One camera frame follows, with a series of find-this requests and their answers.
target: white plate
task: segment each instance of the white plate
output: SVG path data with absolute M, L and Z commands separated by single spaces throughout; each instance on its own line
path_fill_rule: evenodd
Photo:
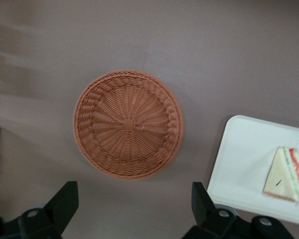
M 279 146 L 299 152 L 299 128 L 246 116 L 229 119 L 207 190 L 214 203 L 299 224 L 299 205 L 262 193 Z

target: gray table surface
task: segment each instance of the gray table surface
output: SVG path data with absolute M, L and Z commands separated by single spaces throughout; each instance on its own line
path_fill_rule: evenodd
M 117 69 L 159 77 L 184 114 L 178 155 L 141 181 L 95 170 L 73 137 L 78 97 Z M 191 182 L 208 185 L 234 115 L 299 127 L 299 1 L 0 0 L 7 220 L 77 180 L 80 207 L 65 239 L 179 239 L 194 224 Z M 299 225 L 284 224 L 299 239 Z

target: metal screw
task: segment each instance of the metal screw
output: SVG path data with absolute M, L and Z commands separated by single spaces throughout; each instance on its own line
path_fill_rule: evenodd
M 259 221 L 262 225 L 265 225 L 265 226 L 271 226 L 272 225 L 271 222 L 267 218 L 260 218 Z
M 37 210 L 37 209 L 36 209 L 36 210 L 32 210 L 31 212 L 28 213 L 27 217 L 28 217 L 28 218 L 32 218 L 32 217 L 34 217 L 35 215 L 37 215 L 38 212 L 39 212 L 39 210 Z
M 219 215 L 220 215 L 221 217 L 223 217 L 223 218 L 227 218 L 227 217 L 229 217 L 228 212 L 225 211 L 225 210 L 220 210 L 218 213 L 219 213 Z

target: brown wicker basket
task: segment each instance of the brown wicker basket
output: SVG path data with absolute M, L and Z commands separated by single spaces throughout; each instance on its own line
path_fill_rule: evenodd
M 175 157 L 183 116 L 173 93 L 147 73 L 119 70 L 93 81 L 74 114 L 74 132 L 86 159 L 125 180 L 157 174 Z

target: basket rim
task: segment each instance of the basket rim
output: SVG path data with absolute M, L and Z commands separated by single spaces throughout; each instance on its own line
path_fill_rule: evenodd
M 154 83 L 156 83 L 157 85 L 159 85 L 159 88 L 164 92 L 165 95 L 168 96 L 168 99 L 170 99 L 172 101 L 172 104 L 175 108 L 175 111 L 177 112 L 177 123 L 178 123 L 178 127 L 177 127 L 178 132 L 177 132 L 177 137 L 176 137 L 176 140 L 175 140 L 176 143 L 173 147 L 172 152 L 170 153 L 170 156 L 168 158 L 166 158 L 164 163 L 159 165 L 159 167 L 156 167 L 156 168 L 154 168 L 152 170 L 149 170 L 147 172 L 144 172 L 144 173 L 134 174 L 133 176 L 127 176 L 127 175 L 121 175 L 121 174 L 118 174 L 118 173 L 113 173 L 113 172 L 107 171 L 106 169 L 104 169 L 103 167 L 98 165 L 93 159 L 90 158 L 90 155 L 86 152 L 85 147 L 82 145 L 82 142 L 80 140 L 79 130 L 78 130 L 78 117 L 77 116 L 78 116 L 78 113 L 79 113 L 79 109 L 82 105 L 82 99 L 84 99 L 87 96 L 87 94 L 89 93 L 89 90 L 94 85 L 100 84 L 103 81 L 108 80 L 107 76 L 113 76 L 114 74 L 124 73 L 124 72 L 129 72 L 129 74 L 130 73 L 135 73 L 135 74 L 145 76 L 148 79 L 150 79 L 151 81 L 153 81 Z M 98 170 L 100 170 L 104 174 L 106 174 L 108 176 L 112 176 L 112 177 L 117 178 L 117 179 L 139 180 L 139 179 L 145 179 L 145 178 L 151 177 L 151 176 L 161 172 L 173 161 L 176 154 L 180 150 L 180 146 L 181 146 L 181 143 L 182 143 L 182 139 L 183 139 L 183 135 L 184 135 L 184 119 L 183 119 L 183 114 L 182 114 L 180 104 L 179 104 L 176 96 L 168 88 L 168 86 L 165 83 L 163 83 L 160 79 L 158 79 L 157 77 L 155 77 L 155 76 L 153 76 L 153 75 L 151 75 L 147 72 L 143 72 L 143 71 L 139 71 L 139 70 L 131 70 L 131 69 L 121 69 L 121 70 L 110 71 L 106 74 L 103 74 L 103 75 L 97 77 L 95 80 L 93 80 L 84 89 L 84 91 L 81 93 L 81 95 L 80 95 L 80 97 L 77 100 L 76 105 L 75 105 L 74 114 L 73 114 L 73 131 L 74 131 L 75 141 L 77 143 L 78 148 L 80 149 L 81 153 L 84 155 L 85 159 L 93 167 L 97 168 Z

